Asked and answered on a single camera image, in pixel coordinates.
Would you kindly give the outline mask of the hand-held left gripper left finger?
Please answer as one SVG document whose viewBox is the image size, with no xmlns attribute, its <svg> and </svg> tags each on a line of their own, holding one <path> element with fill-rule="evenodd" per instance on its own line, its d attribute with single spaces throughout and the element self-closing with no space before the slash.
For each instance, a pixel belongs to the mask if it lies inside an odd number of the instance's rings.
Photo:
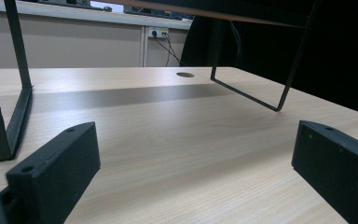
<svg viewBox="0 0 358 224">
<path fill-rule="evenodd" d="M 70 127 L 7 172 L 10 224 L 63 224 L 100 170 L 93 122 Z"/>
</svg>

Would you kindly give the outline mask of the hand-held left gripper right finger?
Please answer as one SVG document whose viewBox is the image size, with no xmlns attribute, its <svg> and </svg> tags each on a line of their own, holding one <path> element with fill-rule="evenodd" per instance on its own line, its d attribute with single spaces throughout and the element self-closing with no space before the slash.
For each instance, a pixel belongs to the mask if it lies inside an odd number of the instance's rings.
<svg viewBox="0 0 358 224">
<path fill-rule="evenodd" d="M 301 120 L 292 166 L 349 224 L 358 224 L 358 140 Z"/>
</svg>

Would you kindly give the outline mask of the dark curtain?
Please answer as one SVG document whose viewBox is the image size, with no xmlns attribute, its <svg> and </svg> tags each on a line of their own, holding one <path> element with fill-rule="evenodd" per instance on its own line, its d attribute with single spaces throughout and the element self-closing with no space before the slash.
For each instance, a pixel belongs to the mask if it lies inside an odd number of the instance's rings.
<svg viewBox="0 0 358 224">
<path fill-rule="evenodd" d="M 223 31 L 218 64 L 283 84 L 301 37 L 296 28 L 235 22 Z M 314 28 L 293 87 L 358 111 L 358 46 L 330 29 Z"/>
</svg>

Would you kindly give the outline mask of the white wall power outlet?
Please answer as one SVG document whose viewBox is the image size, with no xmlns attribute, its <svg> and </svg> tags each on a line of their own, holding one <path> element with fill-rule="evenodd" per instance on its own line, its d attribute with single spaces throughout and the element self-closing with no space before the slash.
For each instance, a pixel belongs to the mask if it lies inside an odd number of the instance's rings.
<svg viewBox="0 0 358 224">
<path fill-rule="evenodd" d="M 148 36 L 150 38 L 165 38 L 168 33 L 169 33 L 169 29 L 164 27 L 148 28 Z"/>
</svg>

